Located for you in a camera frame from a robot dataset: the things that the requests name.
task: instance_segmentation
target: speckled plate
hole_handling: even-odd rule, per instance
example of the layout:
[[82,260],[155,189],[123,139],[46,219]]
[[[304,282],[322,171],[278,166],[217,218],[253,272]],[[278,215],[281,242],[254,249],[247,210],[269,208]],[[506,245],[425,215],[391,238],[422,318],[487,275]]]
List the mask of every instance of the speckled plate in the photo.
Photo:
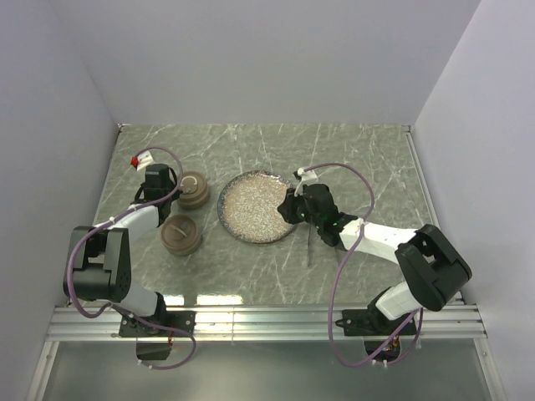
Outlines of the speckled plate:
[[240,174],[219,195],[219,220],[242,241],[255,244],[278,241],[293,229],[277,211],[290,186],[288,180],[268,171]]

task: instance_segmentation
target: cylindrical container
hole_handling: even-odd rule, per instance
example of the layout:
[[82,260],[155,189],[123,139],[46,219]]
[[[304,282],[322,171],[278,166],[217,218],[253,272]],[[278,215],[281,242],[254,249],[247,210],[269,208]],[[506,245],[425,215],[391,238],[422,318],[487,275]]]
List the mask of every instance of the cylindrical container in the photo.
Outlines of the cylindrical container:
[[206,177],[198,171],[184,172],[181,191],[176,203],[183,209],[197,209],[207,203],[210,198]]
[[161,241],[167,251],[188,256],[201,246],[202,235],[197,224],[188,216],[169,217],[160,230]]

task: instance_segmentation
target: purple cable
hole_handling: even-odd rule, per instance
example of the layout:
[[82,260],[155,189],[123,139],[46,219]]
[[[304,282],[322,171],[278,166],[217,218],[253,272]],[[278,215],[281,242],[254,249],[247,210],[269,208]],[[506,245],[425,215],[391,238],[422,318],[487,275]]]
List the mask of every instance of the purple cable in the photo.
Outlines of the purple cable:
[[[80,249],[82,248],[83,244],[89,238],[94,236],[95,234],[106,230],[107,228],[109,228],[113,224],[115,224],[115,223],[121,221],[122,219],[124,219],[125,217],[127,217],[130,213],[133,213],[134,211],[139,210],[139,209],[144,209],[144,208],[149,207],[149,206],[159,205],[160,203],[163,203],[163,202],[169,200],[180,189],[182,178],[184,176],[184,170],[182,169],[182,163],[178,159],[178,157],[173,152],[171,152],[170,150],[168,150],[166,148],[163,148],[161,146],[150,146],[150,147],[144,148],[143,150],[140,150],[138,153],[136,153],[134,157],[139,156],[141,153],[146,152],[147,150],[163,150],[164,152],[169,154],[174,159],[174,161],[178,164],[179,175],[178,175],[178,179],[177,179],[175,188],[173,188],[173,190],[169,194],[167,194],[166,196],[163,196],[158,200],[153,200],[151,202],[144,203],[144,204],[142,204],[140,206],[136,206],[136,208],[128,209],[128,210],[122,212],[121,214],[119,214],[118,216],[116,216],[115,218],[110,219],[109,221],[106,221],[103,225],[95,227],[93,230],[89,231],[87,234],[85,234],[80,239],[80,241],[78,241],[76,243],[76,245],[73,248],[73,251],[70,254],[69,261],[67,262],[67,288],[69,289],[69,296],[70,296],[71,301],[72,301],[74,307],[76,308],[76,310],[78,312],[80,312],[80,314],[82,316],[87,317],[89,319],[94,319],[94,318],[100,316],[107,307],[111,306],[111,302],[107,302],[96,313],[89,313],[84,309],[84,307],[82,307],[82,304],[80,303],[78,297],[76,296],[76,291],[74,290],[74,281],[73,281],[74,260],[76,259],[76,256],[78,255],[78,253],[79,253]],[[183,365],[184,363],[187,363],[193,357],[193,354],[195,353],[195,350],[196,350],[196,341],[195,341],[195,338],[190,333],[185,332],[183,330],[180,330],[178,328],[165,327],[165,326],[160,326],[158,324],[154,324],[154,323],[148,322],[145,319],[143,319],[142,317],[136,316],[133,313],[131,313],[130,311],[127,311],[127,310],[125,310],[123,308],[114,307],[114,309],[117,312],[120,312],[120,313],[132,314],[132,316],[133,316],[133,318],[135,320],[145,324],[146,326],[153,327],[153,328],[158,329],[158,330],[165,330],[165,331],[168,331],[168,332],[174,332],[177,335],[180,335],[182,337],[188,337],[188,338],[191,339],[191,342],[193,344],[193,346],[191,348],[191,351],[188,354],[188,356],[186,358],[184,358],[184,360],[182,360],[181,362],[176,363],[174,365],[170,365],[170,366],[153,366],[153,365],[150,365],[150,364],[148,364],[146,362],[142,362],[145,366],[153,368],[155,370],[168,370],[168,369],[178,368],[179,366]]]
[[[364,222],[366,222],[366,220],[368,219],[369,215],[371,215],[371,212],[375,208],[375,195],[374,195],[374,190],[372,189],[371,185],[369,184],[369,182],[366,180],[366,178],[359,171],[357,171],[355,168],[351,167],[350,165],[346,165],[345,163],[339,163],[339,162],[321,163],[321,164],[318,164],[318,165],[311,165],[311,166],[307,167],[306,169],[304,169],[304,171],[306,172],[306,171],[310,171],[310,170],[315,170],[315,169],[318,169],[320,167],[327,167],[327,166],[330,166],[330,165],[337,165],[338,167],[344,167],[345,169],[355,173],[362,180],[364,185],[366,185],[366,188],[368,189],[368,192],[369,192],[369,208],[366,211],[366,213],[364,213],[364,216],[362,217],[362,220]],[[392,332],[392,334],[390,334],[390,336],[375,351],[373,351],[367,358],[363,359],[362,361],[358,361],[358,362],[348,361],[347,359],[344,358],[342,353],[336,347],[336,344],[334,343],[334,336],[333,336],[333,312],[334,312],[334,297],[336,295],[336,287],[338,286],[338,281],[340,279],[340,276],[342,275],[342,270],[344,269],[346,263],[348,262],[348,259],[351,257],[351,255],[353,255],[353,252],[355,251],[355,249],[357,249],[357,246],[359,246],[360,242],[364,238],[364,227],[365,227],[364,224],[360,227],[359,237],[357,238],[357,241],[355,241],[355,243],[348,249],[348,251],[344,255],[344,258],[342,258],[342,261],[340,262],[340,264],[338,266],[338,270],[336,271],[336,275],[334,276],[333,286],[331,287],[331,295],[330,295],[330,299],[329,299],[329,310],[328,310],[328,316],[327,316],[327,320],[328,320],[327,321],[327,334],[329,336],[329,345],[333,349],[334,356],[339,360],[339,362],[343,366],[345,366],[347,368],[357,368],[358,366],[362,366],[365,363],[367,363],[367,362],[371,361],[372,359],[374,359],[377,355],[379,355],[381,350],[385,346],[387,346],[389,344],[389,342],[392,341],[395,338],[395,336],[397,336],[398,333],[401,330],[403,330],[403,328],[407,324],[409,324],[409,322],[414,318],[414,316],[418,312],[418,311],[413,311]],[[421,325],[422,325],[422,322],[423,322],[423,316],[424,316],[423,309],[421,309],[420,310],[420,322],[418,324],[418,329],[416,331],[415,338],[414,338],[412,344],[410,345],[409,349],[405,353],[403,353],[403,355],[399,356],[396,359],[396,361],[399,361],[402,358],[404,358],[410,351],[412,351],[412,349],[416,345],[416,342],[418,341],[418,337],[420,336]]]

